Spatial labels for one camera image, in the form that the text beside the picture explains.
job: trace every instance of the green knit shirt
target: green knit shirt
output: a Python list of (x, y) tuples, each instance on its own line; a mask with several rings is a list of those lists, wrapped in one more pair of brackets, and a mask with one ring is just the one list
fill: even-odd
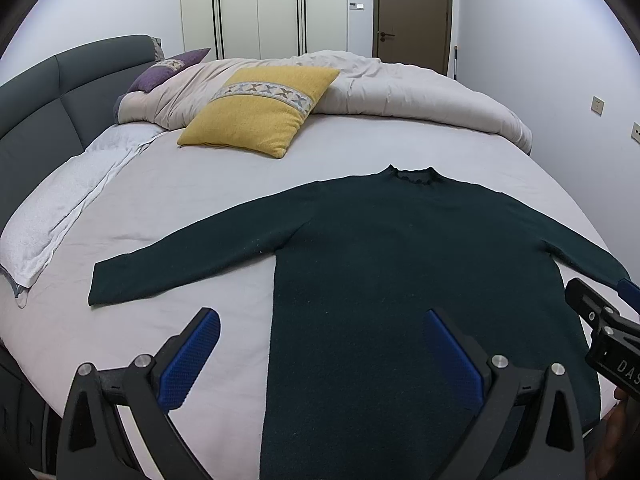
[(151, 296), (271, 252), (261, 480), (428, 478), (470, 421), (424, 341), (436, 306), (489, 355), (541, 370), (562, 363), (583, 427), (598, 420), (598, 379), (554, 258), (609, 286), (625, 269), (521, 202), (433, 168), (389, 167), (236, 206), (96, 264), (89, 304)]

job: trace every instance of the bed frame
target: bed frame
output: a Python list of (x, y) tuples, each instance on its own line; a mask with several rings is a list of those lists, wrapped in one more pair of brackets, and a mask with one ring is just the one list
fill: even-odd
[[(113, 124), (118, 96), (155, 62), (152, 38), (123, 36), (52, 56), (0, 86), (0, 232), (47, 175)], [(0, 478), (20, 478), (2, 469), (12, 453), (53, 474), (59, 430), (0, 342)]]

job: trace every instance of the door frame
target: door frame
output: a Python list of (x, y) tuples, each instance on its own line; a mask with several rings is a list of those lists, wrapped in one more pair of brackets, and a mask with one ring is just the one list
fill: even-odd
[[(449, 71), (449, 56), (451, 53), (451, 30), (453, 21), (453, 0), (447, 0), (447, 49), (445, 52), (442, 73), (446, 76)], [(373, 57), (378, 57), (378, 33), (380, 31), (380, 0), (373, 0)]]

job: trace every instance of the yellow pillow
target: yellow pillow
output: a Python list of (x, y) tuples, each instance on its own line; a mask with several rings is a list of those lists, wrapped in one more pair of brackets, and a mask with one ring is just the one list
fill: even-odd
[(241, 68), (185, 128), (178, 144), (236, 146), (282, 158), (339, 73), (315, 66)]

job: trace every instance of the electrical outlet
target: electrical outlet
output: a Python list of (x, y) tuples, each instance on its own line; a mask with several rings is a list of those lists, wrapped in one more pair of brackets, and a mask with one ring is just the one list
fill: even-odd
[(631, 132), (631, 138), (640, 142), (640, 124), (634, 123), (634, 130)]
[(594, 96), (593, 103), (591, 104), (591, 110), (596, 112), (598, 115), (602, 115), (602, 112), (604, 111), (604, 101)]

